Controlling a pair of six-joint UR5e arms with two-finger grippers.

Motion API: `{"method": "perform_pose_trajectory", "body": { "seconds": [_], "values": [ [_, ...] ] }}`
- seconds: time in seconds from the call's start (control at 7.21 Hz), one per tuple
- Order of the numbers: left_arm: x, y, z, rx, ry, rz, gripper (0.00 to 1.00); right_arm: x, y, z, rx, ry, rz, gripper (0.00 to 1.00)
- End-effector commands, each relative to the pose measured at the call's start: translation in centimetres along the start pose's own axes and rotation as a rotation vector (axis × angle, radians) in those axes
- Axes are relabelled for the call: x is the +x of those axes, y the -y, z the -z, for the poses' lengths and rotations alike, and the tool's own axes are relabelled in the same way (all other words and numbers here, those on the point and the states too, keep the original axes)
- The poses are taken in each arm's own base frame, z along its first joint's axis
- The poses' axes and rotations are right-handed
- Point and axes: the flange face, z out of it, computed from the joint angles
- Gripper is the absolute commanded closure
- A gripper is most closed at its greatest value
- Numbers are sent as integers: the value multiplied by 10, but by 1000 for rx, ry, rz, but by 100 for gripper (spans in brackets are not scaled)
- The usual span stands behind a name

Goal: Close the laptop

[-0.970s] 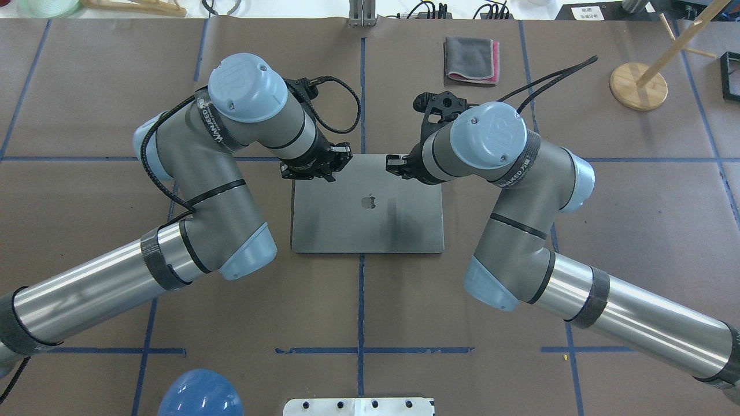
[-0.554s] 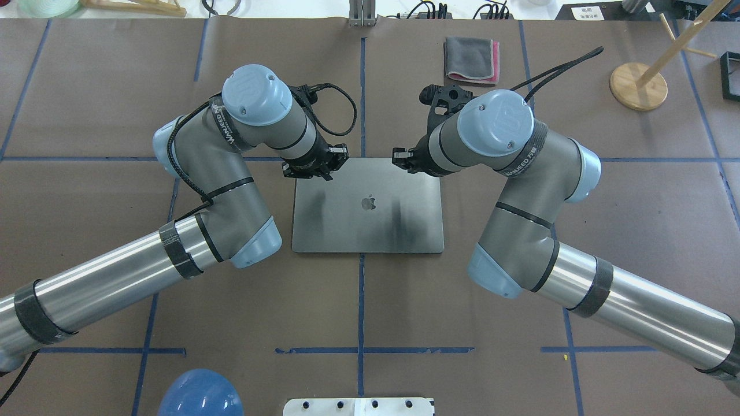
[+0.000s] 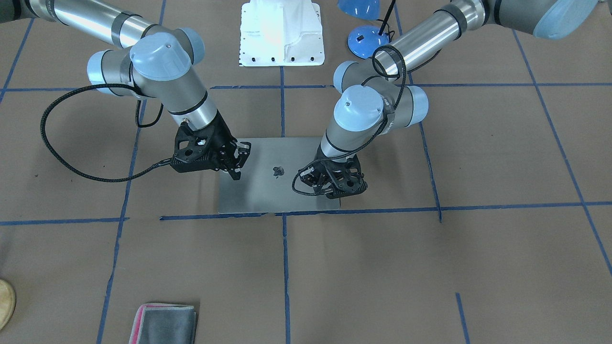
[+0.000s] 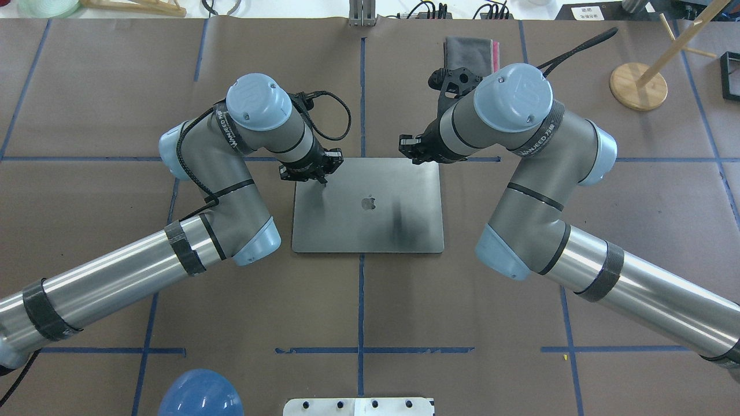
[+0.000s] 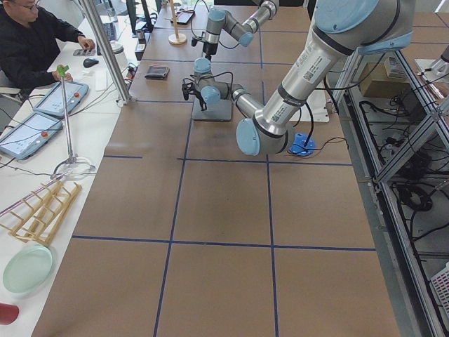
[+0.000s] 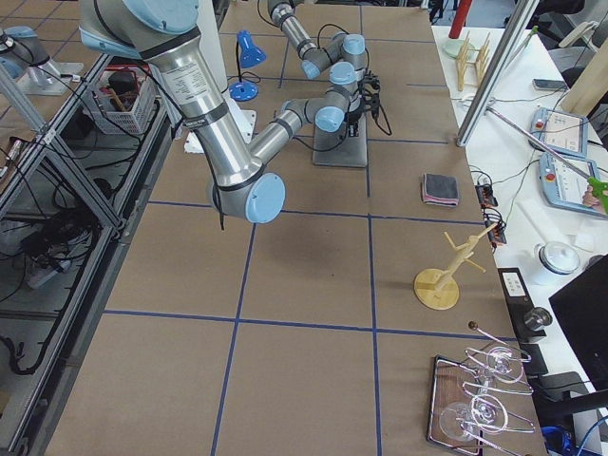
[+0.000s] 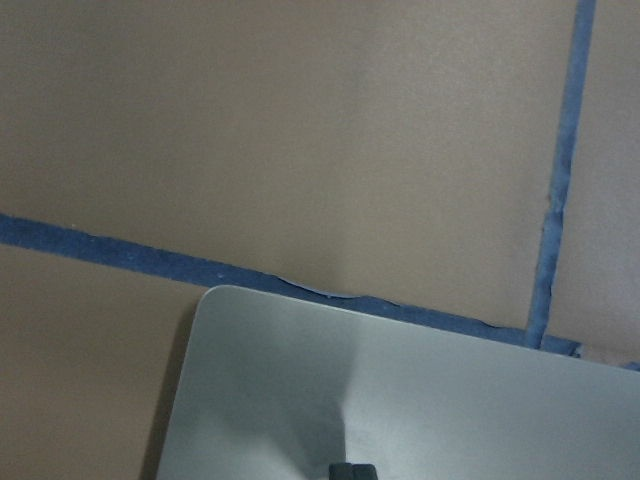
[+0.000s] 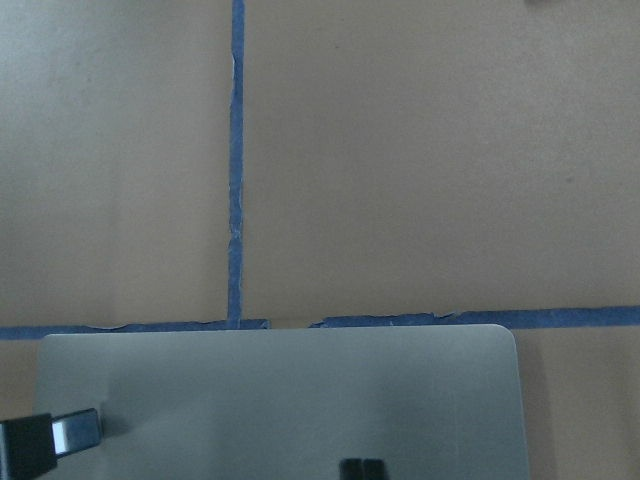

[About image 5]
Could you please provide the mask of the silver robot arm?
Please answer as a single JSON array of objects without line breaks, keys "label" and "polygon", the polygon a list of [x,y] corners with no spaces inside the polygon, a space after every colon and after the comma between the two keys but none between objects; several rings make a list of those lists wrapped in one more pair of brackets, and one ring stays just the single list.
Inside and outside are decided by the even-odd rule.
[{"label": "silver robot arm", "polygon": [[212,7],[208,14],[206,31],[201,37],[203,54],[208,60],[217,53],[222,31],[228,33],[238,45],[247,47],[254,34],[268,20],[272,20],[279,9],[279,1],[256,1],[257,10],[243,23],[240,23],[228,10]]},{"label": "silver robot arm", "polygon": [[194,94],[202,108],[232,101],[245,115],[236,128],[236,141],[246,155],[286,151],[295,139],[290,118],[342,57],[405,48],[412,39],[414,1],[317,1],[308,43],[265,105],[240,84],[216,81],[210,58],[226,31],[247,46],[260,26],[276,15],[278,1],[260,1],[257,11],[239,23],[229,11],[217,7],[208,14],[203,42],[204,57],[194,63],[194,83],[184,95]]}]

